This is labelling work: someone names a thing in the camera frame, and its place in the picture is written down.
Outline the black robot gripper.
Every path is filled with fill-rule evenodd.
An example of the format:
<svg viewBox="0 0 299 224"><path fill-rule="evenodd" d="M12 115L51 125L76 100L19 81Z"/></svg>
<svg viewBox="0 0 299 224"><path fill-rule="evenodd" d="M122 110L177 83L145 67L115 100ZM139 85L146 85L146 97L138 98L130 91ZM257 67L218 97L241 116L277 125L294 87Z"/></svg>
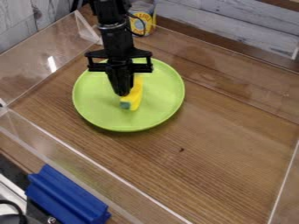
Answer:
<svg viewBox="0 0 299 224"><path fill-rule="evenodd" d="M119 96L128 95L132 88L132 73L151 73L153 53L138 49L128 23L98 25L103 46L102 50L87 52L88 70L107 72L107 77Z"/></svg>

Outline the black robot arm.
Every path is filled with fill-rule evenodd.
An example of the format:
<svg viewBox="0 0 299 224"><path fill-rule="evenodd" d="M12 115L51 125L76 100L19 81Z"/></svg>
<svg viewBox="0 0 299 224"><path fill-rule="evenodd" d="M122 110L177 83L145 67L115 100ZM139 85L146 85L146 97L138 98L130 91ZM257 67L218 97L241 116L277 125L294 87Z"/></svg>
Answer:
<svg viewBox="0 0 299 224"><path fill-rule="evenodd" d="M128 0L90 0L98 16L102 50L87 52L88 70L107 74L115 94L127 96L135 85L135 73L151 73L153 53L135 47Z"/></svg>

